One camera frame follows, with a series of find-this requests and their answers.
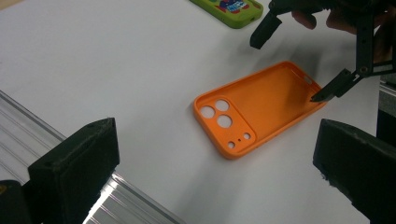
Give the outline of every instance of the cartoon print on green case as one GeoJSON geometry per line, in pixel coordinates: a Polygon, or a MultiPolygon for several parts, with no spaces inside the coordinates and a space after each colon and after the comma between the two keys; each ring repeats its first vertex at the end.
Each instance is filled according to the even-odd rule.
{"type": "Polygon", "coordinates": [[[191,0],[228,26],[238,29],[262,15],[262,5],[253,0],[191,0]]]}

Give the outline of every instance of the white table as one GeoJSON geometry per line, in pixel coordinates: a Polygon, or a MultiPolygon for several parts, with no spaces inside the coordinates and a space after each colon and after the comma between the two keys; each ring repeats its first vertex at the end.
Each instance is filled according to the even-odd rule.
{"type": "MultiPolygon", "coordinates": [[[[261,1],[268,12],[268,1],[261,1]]],[[[321,119],[375,134],[378,78],[237,161],[194,119],[206,91],[281,61],[324,86],[353,69],[355,36],[290,14],[261,49],[184,1],[25,0],[0,11],[0,89],[66,136],[116,118],[118,172],[187,223],[368,223],[312,165],[321,119]]]]}

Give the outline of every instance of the phone case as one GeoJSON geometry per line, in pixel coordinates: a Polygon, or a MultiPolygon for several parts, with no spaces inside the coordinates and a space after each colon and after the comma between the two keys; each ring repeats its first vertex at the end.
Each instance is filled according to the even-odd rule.
{"type": "Polygon", "coordinates": [[[198,96],[193,112],[219,152],[237,159],[325,106],[310,102],[319,90],[283,62],[198,96]]]}
{"type": "Polygon", "coordinates": [[[234,29],[242,28],[262,15],[262,5],[254,0],[191,0],[234,29]]]}

